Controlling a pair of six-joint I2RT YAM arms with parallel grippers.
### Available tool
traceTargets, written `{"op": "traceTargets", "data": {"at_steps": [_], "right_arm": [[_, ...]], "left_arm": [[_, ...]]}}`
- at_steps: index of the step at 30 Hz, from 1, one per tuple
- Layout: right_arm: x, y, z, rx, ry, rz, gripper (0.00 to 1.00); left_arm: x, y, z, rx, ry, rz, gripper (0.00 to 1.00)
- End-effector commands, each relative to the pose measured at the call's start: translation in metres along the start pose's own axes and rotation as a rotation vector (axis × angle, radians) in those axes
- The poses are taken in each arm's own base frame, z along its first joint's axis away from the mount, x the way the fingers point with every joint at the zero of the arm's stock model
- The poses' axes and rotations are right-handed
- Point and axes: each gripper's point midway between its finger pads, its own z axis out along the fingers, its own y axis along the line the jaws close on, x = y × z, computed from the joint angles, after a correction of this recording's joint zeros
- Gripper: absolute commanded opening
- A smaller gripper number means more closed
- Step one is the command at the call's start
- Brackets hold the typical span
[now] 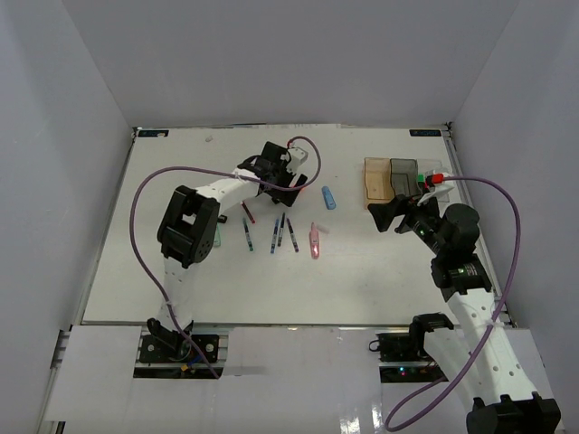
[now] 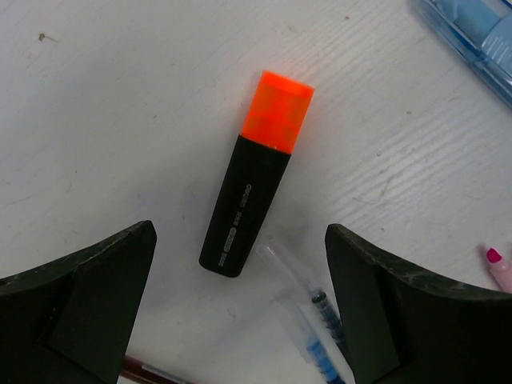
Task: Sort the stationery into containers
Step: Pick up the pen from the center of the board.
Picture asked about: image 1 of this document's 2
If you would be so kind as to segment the blue translucent correction tape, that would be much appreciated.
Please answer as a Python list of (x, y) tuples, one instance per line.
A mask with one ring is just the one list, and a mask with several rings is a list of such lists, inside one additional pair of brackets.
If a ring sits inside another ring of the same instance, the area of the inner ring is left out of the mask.
[(323, 200), (325, 203), (325, 206), (328, 210), (335, 210), (337, 207), (337, 203), (334, 199), (334, 196), (331, 192), (331, 190), (329, 189), (328, 186), (323, 186), (321, 188), (321, 192), (322, 192), (322, 196), (323, 196)]

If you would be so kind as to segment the green translucent correction tape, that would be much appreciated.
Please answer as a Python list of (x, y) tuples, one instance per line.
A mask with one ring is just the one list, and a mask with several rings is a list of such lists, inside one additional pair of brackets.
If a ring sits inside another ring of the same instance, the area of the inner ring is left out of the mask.
[(220, 232), (220, 227), (216, 227), (215, 235), (214, 235), (214, 246), (215, 248), (219, 248), (222, 245), (222, 237)]

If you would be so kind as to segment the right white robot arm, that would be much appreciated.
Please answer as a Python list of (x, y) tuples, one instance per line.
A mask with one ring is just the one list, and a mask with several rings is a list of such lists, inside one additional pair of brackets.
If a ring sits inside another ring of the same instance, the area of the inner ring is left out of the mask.
[(414, 233), (434, 254), (432, 278), (454, 315), (421, 314), (409, 327), (408, 347), (417, 359), (433, 359), (466, 408), (469, 433), (553, 433), (561, 411), (540, 396), (520, 364), (505, 328), (494, 318), (498, 306), (476, 252), (479, 215), (468, 205), (440, 212), (399, 195), (368, 207), (380, 232), (395, 218), (396, 233)]

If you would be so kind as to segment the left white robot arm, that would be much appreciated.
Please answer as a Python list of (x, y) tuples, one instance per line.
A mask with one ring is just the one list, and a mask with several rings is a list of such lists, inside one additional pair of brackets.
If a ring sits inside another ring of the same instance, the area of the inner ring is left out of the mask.
[(206, 357), (191, 335), (193, 317), (181, 305), (189, 296), (185, 278), (208, 258), (225, 212), (261, 194), (290, 207), (300, 189), (312, 183), (300, 172), (308, 151), (294, 142), (291, 139), (286, 146), (279, 146), (268, 141), (258, 155), (245, 158), (230, 172), (191, 167), (191, 172), (218, 179), (197, 188), (180, 185), (173, 191), (157, 230), (165, 276), (157, 278), (140, 254), (135, 254), (161, 293), (161, 307), (147, 320), (147, 329), (167, 359), (181, 362)]

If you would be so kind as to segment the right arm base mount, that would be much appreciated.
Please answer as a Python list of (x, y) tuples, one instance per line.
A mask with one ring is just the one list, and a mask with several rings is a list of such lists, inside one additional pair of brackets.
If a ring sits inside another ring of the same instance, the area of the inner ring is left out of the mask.
[(379, 355), (382, 384), (447, 381), (440, 366), (424, 349), (425, 336), (436, 329), (454, 328), (443, 313), (415, 316), (406, 332), (382, 332), (368, 344)]

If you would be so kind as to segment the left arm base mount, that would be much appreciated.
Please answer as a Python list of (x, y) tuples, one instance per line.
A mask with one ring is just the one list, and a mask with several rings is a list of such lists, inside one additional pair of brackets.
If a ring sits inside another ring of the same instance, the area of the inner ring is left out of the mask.
[(147, 321), (141, 334), (133, 377), (158, 380), (216, 380), (223, 374), (226, 358), (224, 335), (193, 332), (193, 325), (184, 332), (195, 342), (191, 345), (176, 330), (155, 318)]

